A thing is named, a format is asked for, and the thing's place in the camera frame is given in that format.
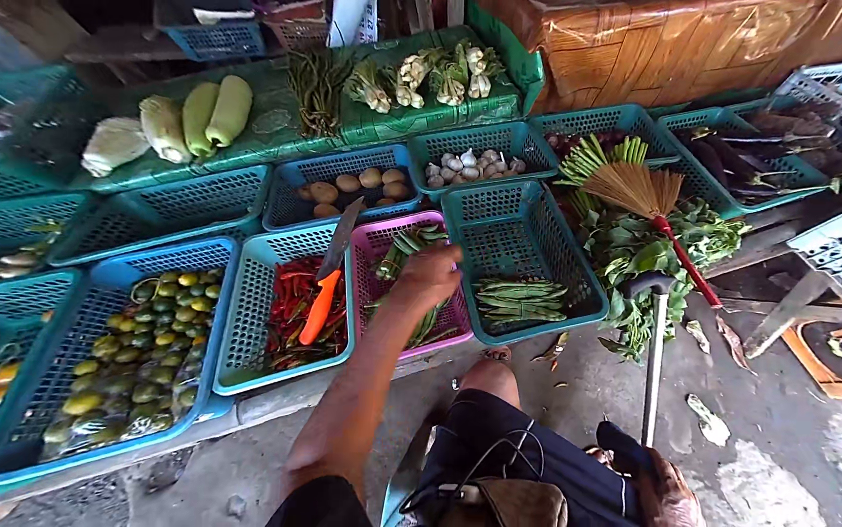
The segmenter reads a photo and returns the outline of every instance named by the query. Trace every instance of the straw broom head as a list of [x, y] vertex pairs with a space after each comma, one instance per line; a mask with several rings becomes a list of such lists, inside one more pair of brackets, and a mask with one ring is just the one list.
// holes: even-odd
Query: straw broom head
[[582, 189], [653, 220], [675, 208], [683, 179], [682, 174], [651, 172], [642, 164], [616, 162], [601, 165]]

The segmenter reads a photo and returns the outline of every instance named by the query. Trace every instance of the knife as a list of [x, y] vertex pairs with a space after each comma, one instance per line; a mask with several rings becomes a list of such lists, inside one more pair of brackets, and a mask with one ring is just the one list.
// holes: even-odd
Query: knife
[[362, 211], [362, 203], [365, 196], [360, 196], [356, 201], [349, 204], [343, 211], [343, 217], [336, 224], [333, 231], [333, 239], [330, 240], [330, 248], [326, 249], [323, 255], [323, 264], [317, 271], [317, 285], [320, 286], [320, 294], [313, 301], [310, 307], [310, 316], [307, 318], [307, 325], [300, 335], [300, 343], [310, 345], [320, 335], [326, 317], [330, 314], [330, 306], [333, 305], [333, 291], [336, 289], [336, 282], [339, 280], [339, 266], [343, 263], [343, 255], [349, 246], [349, 237], [352, 229], [356, 226], [356, 217]]

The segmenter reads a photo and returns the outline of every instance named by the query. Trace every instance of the potato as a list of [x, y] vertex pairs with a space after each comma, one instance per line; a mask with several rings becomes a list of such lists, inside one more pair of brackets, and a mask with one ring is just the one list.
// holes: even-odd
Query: potato
[[362, 188], [362, 185], [356, 176], [343, 174], [336, 177], [336, 188], [339, 188], [343, 192], [356, 192]]
[[313, 194], [310, 193], [310, 185], [304, 185], [298, 188], [297, 195], [300, 196], [302, 200], [307, 200], [309, 202], [313, 200]]
[[336, 187], [323, 181], [311, 183], [310, 193], [313, 195], [313, 199], [317, 200], [317, 203], [332, 203], [339, 197], [339, 191], [336, 190]]
[[397, 181], [388, 183], [381, 188], [381, 193], [384, 194], [386, 198], [392, 198], [395, 201], [400, 201], [408, 197], [408, 192], [408, 187], [404, 183], [399, 183]]
[[405, 179], [405, 174], [398, 169], [388, 169], [385, 171], [385, 174], [381, 174], [381, 182], [384, 185], [388, 185], [389, 183], [404, 183]]
[[329, 203], [320, 203], [313, 207], [314, 218], [329, 218], [331, 216], [339, 216], [339, 209]]
[[375, 188], [378, 185], [381, 185], [381, 173], [377, 168], [370, 168], [365, 169], [361, 174], [359, 174], [359, 183], [366, 188]]

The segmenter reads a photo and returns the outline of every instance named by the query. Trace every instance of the vegetable stall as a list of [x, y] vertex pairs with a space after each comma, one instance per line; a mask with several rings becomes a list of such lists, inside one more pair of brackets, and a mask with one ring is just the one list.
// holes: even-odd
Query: vegetable stall
[[[342, 364], [407, 258], [435, 243], [462, 246], [463, 283], [415, 327], [405, 363], [593, 324], [642, 364], [662, 338], [654, 298], [620, 284], [676, 279], [680, 323], [687, 294], [709, 288], [694, 271], [744, 243], [741, 216], [842, 195], [832, 107], [783, 96], [525, 120], [535, 86], [508, 59], [523, 50], [490, 35], [291, 52], [110, 96], [61, 68], [32, 111], [7, 117], [0, 101], [0, 492], [172, 444], [236, 396]], [[28, 135], [42, 122], [83, 140]], [[27, 157], [34, 141], [53, 162]], [[646, 190], [619, 188], [627, 174], [669, 206], [630, 212]], [[347, 209], [351, 246], [308, 335]]]

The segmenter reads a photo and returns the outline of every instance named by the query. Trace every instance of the dark shorts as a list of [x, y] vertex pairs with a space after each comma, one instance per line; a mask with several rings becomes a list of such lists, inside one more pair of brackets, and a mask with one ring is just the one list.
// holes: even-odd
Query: dark shorts
[[456, 395], [437, 428], [419, 488], [462, 483], [470, 471], [471, 478], [508, 477], [556, 485], [567, 498], [570, 525], [641, 523], [629, 481], [511, 404], [466, 389]]

